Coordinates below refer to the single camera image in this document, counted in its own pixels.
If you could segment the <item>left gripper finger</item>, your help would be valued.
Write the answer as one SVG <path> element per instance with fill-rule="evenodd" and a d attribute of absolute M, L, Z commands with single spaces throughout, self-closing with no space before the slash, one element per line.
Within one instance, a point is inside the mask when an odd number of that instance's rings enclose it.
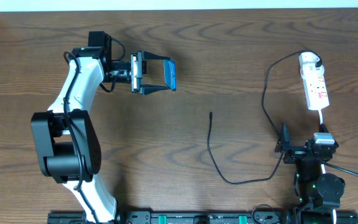
<path fill-rule="evenodd" d="M 149 95 L 157 91 L 169 90 L 169 89 L 170 88 L 168 86 L 143 84 L 141 87 L 141 93 L 143 95 Z"/>
<path fill-rule="evenodd" d="M 156 55 L 153 53 L 150 53 L 148 51 L 142 51 L 142 59 L 143 60 L 170 60 L 170 57 Z"/>

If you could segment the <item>blue screen Galaxy smartphone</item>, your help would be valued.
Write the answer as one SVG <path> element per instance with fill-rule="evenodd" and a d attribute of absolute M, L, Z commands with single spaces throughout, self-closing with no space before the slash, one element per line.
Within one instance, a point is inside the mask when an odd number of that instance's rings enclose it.
<path fill-rule="evenodd" d="M 165 84 L 169 89 L 175 91 L 177 89 L 175 62 L 173 60 L 164 60 L 163 67 Z"/>

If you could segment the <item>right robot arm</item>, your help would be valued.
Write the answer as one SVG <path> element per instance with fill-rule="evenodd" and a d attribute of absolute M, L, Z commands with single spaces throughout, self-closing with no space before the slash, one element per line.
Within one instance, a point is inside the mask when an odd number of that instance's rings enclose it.
<path fill-rule="evenodd" d="M 284 163 L 296 166 L 293 186 L 300 198 L 300 204 L 288 211 L 288 223 L 336 223 L 334 211 L 340 207 L 346 184 L 327 173 L 323 163 L 333 158 L 338 147 L 324 124 L 302 146 L 293 145 L 287 124 L 281 125 L 275 152 L 283 154 Z"/>

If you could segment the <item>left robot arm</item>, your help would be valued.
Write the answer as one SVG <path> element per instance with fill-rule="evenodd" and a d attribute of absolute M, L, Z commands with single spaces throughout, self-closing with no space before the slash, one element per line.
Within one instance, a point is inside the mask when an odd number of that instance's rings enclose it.
<path fill-rule="evenodd" d="M 133 93 L 176 90 L 175 62 L 140 50 L 112 59 L 115 38 L 91 31 L 85 47 L 64 52 L 69 72 L 57 99 L 30 121 L 40 170 L 69 189 L 82 212 L 52 212 L 48 223 L 125 223 L 117 200 L 99 174 L 101 146 L 90 118 L 94 96 L 105 83 L 128 83 Z"/>

